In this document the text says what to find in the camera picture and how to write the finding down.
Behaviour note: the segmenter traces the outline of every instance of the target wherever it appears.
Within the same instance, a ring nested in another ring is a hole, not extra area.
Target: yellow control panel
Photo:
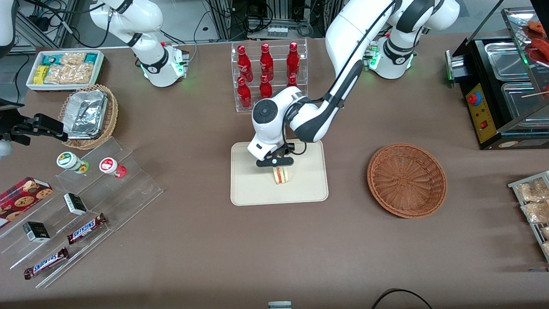
[[[475,131],[481,143],[497,134],[494,120],[484,99],[484,92],[480,84],[475,86],[466,96],[469,113],[473,119]]]

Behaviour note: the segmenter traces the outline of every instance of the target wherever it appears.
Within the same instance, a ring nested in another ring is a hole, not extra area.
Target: small bottle
[[[78,158],[70,151],[65,151],[57,157],[57,165],[64,169],[73,170],[76,174],[83,174],[89,168],[88,162]]]
[[[275,78],[275,66],[273,64],[273,56],[269,51],[269,44],[264,43],[261,45],[261,59],[259,60],[261,64],[261,74],[267,75],[270,80]]]
[[[238,70],[247,82],[254,80],[254,73],[251,72],[250,57],[246,54],[246,48],[243,45],[238,46]]]
[[[286,87],[297,87],[297,83],[296,83],[296,80],[297,78],[295,78],[295,75],[291,75],[290,77],[288,77],[288,84],[286,85]]]
[[[242,77],[238,77],[238,100],[240,101],[240,105],[242,105],[242,108],[244,109],[250,109],[251,108],[251,92],[250,88],[246,85],[246,80]]]
[[[113,158],[104,158],[99,164],[99,169],[105,174],[112,175],[116,178],[122,178],[126,175],[126,167],[118,164]]]
[[[286,58],[287,66],[287,76],[288,78],[292,75],[299,75],[299,54],[298,54],[298,44],[296,42],[290,43],[290,52]]]
[[[261,76],[261,85],[259,86],[259,91],[261,92],[261,98],[270,98],[273,95],[273,87],[269,82],[269,77],[265,74]]]

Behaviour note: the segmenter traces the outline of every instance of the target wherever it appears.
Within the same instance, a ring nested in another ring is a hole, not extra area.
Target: snickers bar
[[[68,260],[68,259],[69,259],[69,252],[67,248],[63,247],[61,251],[48,257],[44,261],[34,265],[34,267],[25,269],[25,274],[24,274],[25,280],[31,279],[32,277],[36,276],[39,272],[43,271],[46,268],[52,267],[54,264],[57,264],[59,261]]]
[[[84,236],[88,235],[91,231],[95,230],[98,226],[100,226],[105,222],[107,222],[107,219],[105,218],[103,213],[101,213],[100,215],[95,217],[93,220],[88,222],[86,225],[78,229],[76,232],[67,236],[67,239],[69,239],[69,245],[72,245],[75,242],[79,241]]]

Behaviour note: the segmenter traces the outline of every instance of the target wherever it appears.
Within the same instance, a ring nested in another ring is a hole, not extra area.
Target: small black box
[[[46,242],[49,240],[48,231],[46,231],[46,227],[43,223],[25,222],[25,224],[23,224],[23,229],[30,241]]]
[[[82,216],[88,211],[86,206],[84,206],[82,199],[78,195],[69,192],[65,194],[63,198],[65,199],[65,204],[67,204],[67,207],[71,213]]]

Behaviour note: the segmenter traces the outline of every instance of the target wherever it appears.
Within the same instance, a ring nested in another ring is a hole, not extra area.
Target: round wicker basket
[[[105,119],[103,120],[103,128],[102,128],[101,135],[94,140],[67,140],[66,142],[63,142],[63,145],[80,149],[80,150],[90,150],[106,142],[106,140],[109,139],[109,137],[111,137],[111,135],[113,134],[114,127],[116,126],[116,117],[118,117],[118,103],[116,101],[116,98],[114,97],[113,93],[103,85],[93,85],[93,86],[85,87],[82,89],[78,89],[76,92],[92,91],[92,90],[104,91],[109,96],[109,101],[107,103],[107,111],[105,111]],[[70,96],[65,100],[65,103],[61,108],[61,112],[59,113],[59,117],[57,117],[59,121],[63,119],[63,115],[65,114],[65,108],[67,107],[69,98]]]
[[[412,144],[379,149],[370,160],[366,177],[381,206],[402,218],[427,217],[446,198],[446,176],[439,162]]]

